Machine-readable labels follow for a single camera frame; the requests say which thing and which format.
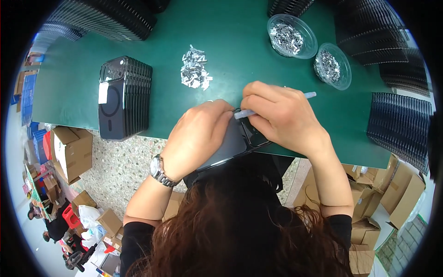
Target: blue pen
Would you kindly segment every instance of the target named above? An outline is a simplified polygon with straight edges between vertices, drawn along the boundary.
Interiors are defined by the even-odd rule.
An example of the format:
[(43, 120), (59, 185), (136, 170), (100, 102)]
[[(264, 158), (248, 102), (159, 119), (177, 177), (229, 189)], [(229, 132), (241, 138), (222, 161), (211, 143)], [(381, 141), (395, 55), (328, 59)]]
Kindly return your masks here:
[[(317, 93), (315, 91), (311, 91), (311, 92), (306, 92), (304, 95), (305, 95), (306, 99), (309, 99), (309, 98), (316, 96)], [(248, 117), (253, 114), (256, 114), (256, 112), (254, 112), (253, 110), (250, 110), (250, 109), (244, 109), (238, 113), (235, 113), (234, 118), (240, 119), (240, 118)]]

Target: speckled floor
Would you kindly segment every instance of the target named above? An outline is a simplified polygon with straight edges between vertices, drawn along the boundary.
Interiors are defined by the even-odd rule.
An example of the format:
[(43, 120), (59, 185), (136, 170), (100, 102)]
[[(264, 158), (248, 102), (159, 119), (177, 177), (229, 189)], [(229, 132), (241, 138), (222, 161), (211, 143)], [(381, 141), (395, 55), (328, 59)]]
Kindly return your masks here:
[[(92, 169), (81, 175), (81, 186), (103, 209), (112, 208), (123, 218), (126, 205), (141, 182), (149, 174), (153, 156), (160, 153), (166, 140), (135, 136), (124, 142), (102, 141), (97, 131), (93, 134)], [(282, 204), (288, 199), (300, 158), (295, 158), (283, 176), (283, 190), (278, 194)], [(185, 192), (183, 182), (174, 188)]]

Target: wristwatch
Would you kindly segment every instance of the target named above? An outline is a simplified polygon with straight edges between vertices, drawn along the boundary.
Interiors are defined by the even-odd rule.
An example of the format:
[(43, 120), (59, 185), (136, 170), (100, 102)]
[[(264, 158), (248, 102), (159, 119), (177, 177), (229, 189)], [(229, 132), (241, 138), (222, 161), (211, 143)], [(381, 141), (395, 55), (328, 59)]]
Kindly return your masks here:
[(173, 181), (165, 175), (165, 172), (163, 171), (163, 158), (160, 157), (160, 154), (152, 158), (150, 170), (151, 176), (166, 187), (175, 187), (181, 181)]

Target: red stool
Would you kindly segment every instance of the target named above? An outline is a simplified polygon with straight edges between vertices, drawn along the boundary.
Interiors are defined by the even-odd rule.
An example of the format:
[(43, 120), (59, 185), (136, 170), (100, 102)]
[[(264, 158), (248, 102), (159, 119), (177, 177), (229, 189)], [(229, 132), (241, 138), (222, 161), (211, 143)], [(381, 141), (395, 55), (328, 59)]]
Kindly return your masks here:
[(68, 223), (69, 228), (74, 229), (81, 225), (80, 219), (74, 214), (72, 210), (72, 204), (69, 204), (68, 207), (63, 211), (62, 217)]

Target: plastic bowl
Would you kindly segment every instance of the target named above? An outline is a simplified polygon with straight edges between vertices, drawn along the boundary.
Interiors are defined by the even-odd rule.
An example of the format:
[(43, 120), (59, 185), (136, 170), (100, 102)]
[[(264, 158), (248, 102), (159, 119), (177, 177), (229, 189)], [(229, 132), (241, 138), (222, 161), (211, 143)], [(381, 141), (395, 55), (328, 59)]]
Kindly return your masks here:
[[(303, 45), (297, 55), (282, 48), (271, 36), (271, 28), (273, 28), (277, 23), (285, 23), (291, 25), (300, 35), (303, 37)], [(309, 26), (301, 19), (287, 14), (274, 15), (268, 20), (268, 34), (271, 39), (271, 44), (275, 51), (285, 57), (294, 57), (299, 59), (310, 59), (315, 53), (317, 53), (317, 39), (315, 38), (314, 32), (309, 28)]]
[[(340, 78), (336, 82), (332, 82), (328, 77), (325, 76), (325, 74), (322, 74), (325, 73), (323, 64), (321, 62), (316, 62), (316, 60), (320, 60), (320, 53), (323, 50), (331, 53), (331, 55), (333, 55), (335, 60), (338, 62), (338, 65), (340, 66)], [(345, 90), (351, 84), (352, 73), (348, 58), (345, 56), (345, 53), (343, 53), (340, 48), (333, 45), (332, 43), (323, 43), (322, 45), (320, 45), (319, 52), (317, 53), (317, 56), (314, 60), (314, 70), (316, 65), (318, 65), (317, 68), (319, 70), (320, 76), (323, 75), (323, 77), (319, 76), (320, 80), (322, 80), (326, 84), (331, 85), (338, 90)]]

